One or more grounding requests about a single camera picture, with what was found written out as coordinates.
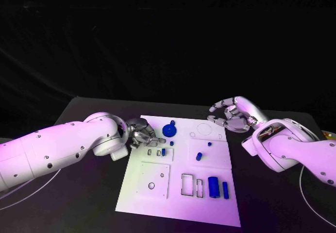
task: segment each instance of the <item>peg board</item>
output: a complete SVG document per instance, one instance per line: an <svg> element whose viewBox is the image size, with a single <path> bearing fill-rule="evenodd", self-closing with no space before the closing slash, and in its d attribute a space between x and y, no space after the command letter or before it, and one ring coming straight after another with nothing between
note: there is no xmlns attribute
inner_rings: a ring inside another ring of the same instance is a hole
<svg viewBox="0 0 336 233"><path fill-rule="evenodd" d="M141 116L141 118L148 121L157 137L167 141L157 148L144 147L141 144L138 149L131 150L115 211L239 227L224 129L206 120L158 116ZM177 133L172 137L164 137L162 127L171 120L175 123ZM167 158L157 156L155 151L161 148L167 151ZM201 150L200 161L196 161L196 150ZM145 181L141 175L142 165L149 169ZM181 174L191 175L193 196L181 195ZM216 176L219 180L220 198L217 199L209 197L207 177L210 176ZM201 180L201 198L196 197L196 180ZM152 198L155 194L151 192L155 187L148 189L147 186L154 182L158 182L157 187L161 189L157 198ZM227 200L223 199L222 182L227 182ZM138 195L138 189L142 188L145 190Z"/></svg>

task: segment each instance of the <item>dark wall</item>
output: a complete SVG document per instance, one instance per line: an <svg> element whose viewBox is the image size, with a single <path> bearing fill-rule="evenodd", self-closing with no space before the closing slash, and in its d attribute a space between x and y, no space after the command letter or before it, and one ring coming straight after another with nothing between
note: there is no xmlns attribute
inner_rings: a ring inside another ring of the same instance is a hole
<svg viewBox="0 0 336 233"><path fill-rule="evenodd" d="M292 2L5 4L1 121L50 125L74 96L210 106L242 95L336 132L336 12ZM8 125L0 136L33 130Z"/></svg>

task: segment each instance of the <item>blue object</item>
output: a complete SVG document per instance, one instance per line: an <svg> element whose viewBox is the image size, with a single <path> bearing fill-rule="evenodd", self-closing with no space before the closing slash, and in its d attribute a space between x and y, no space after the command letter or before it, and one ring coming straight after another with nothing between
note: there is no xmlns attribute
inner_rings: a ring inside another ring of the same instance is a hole
<svg viewBox="0 0 336 233"><path fill-rule="evenodd" d="M196 161L198 161L200 158L201 158L201 153L198 152L198 153L197 153L197 156L196 156Z"/></svg>
<svg viewBox="0 0 336 233"><path fill-rule="evenodd" d="M162 127L162 135L165 137L172 137L175 135L174 121L171 121L170 124Z"/></svg>
<svg viewBox="0 0 336 233"><path fill-rule="evenodd" d="M219 185L217 185L217 177L211 176L207 178L209 182L209 196L210 198L219 198Z"/></svg>
<svg viewBox="0 0 336 233"><path fill-rule="evenodd" d="M223 191L223 198L229 199L229 189L227 189L227 183L222 183L222 191Z"/></svg>

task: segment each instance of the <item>black table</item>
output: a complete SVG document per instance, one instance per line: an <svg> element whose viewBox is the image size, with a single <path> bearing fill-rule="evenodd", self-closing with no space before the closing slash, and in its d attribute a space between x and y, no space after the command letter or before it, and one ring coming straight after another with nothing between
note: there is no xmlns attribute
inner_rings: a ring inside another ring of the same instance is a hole
<svg viewBox="0 0 336 233"><path fill-rule="evenodd" d="M95 112L109 112L123 120L151 115L206 119L209 106L177 105L76 97L56 121L82 121ZM263 111L269 118L291 118L322 138L312 117L305 113ZM249 156L240 141L252 134L226 131L236 190L240 228L115 212L128 157L110 157L87 152L82 161L60 170L53 181L20 204L0 212L1 232L330 232L331 226L308 209L298 189L301 165L276 173ZM8 198L1 206L28 195L54 173L37 178ZM336 206L336 191L304 171L302 187L312 207L330 217Z"/></svg>

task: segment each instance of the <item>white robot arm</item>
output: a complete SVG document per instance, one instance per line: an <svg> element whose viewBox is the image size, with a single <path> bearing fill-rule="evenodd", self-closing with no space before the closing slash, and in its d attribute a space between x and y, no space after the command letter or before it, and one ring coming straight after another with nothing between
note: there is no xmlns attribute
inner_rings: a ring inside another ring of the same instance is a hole
<svg viewBox="0 0 336 233"><path fill-rule="evenodd" d="M207 116L207 120L236 133L252 127L252 136L240 144L269 169L281 172L299 162L321 182L336 186L336 141L318 141L311 131L291 119L269 120L240 96L214 103L209 111L222 107L227 120L214 116Z"/></svg>
<svg viewBox="0 0 336 233"><path fill-rule="evenodd" d="M0 144L0 191L76 163L89 149L96 156L110 154L113 161L125 157L128 137L136 142L132 148L141 142L151 147L165 142L145 119L125 122L109 113L95 113L83 122L51 126Z"/></svg>

